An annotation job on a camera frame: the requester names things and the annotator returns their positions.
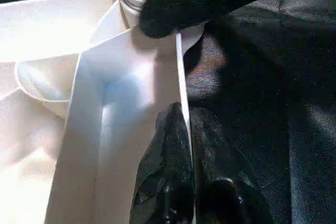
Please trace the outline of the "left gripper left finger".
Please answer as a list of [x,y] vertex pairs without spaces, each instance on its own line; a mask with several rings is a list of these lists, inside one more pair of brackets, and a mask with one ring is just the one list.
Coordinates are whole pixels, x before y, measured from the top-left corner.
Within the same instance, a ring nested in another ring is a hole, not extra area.
[[154,137],[137,171],[130,223],[191,223],[194,170],[179,102],[156,119]]

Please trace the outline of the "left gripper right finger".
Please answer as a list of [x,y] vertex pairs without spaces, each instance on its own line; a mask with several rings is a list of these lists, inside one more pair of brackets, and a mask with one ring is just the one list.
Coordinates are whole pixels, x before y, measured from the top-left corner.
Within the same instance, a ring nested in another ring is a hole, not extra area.
[[197,223],[273,223],[249,161],[215,114],[192,108],[190,122]]

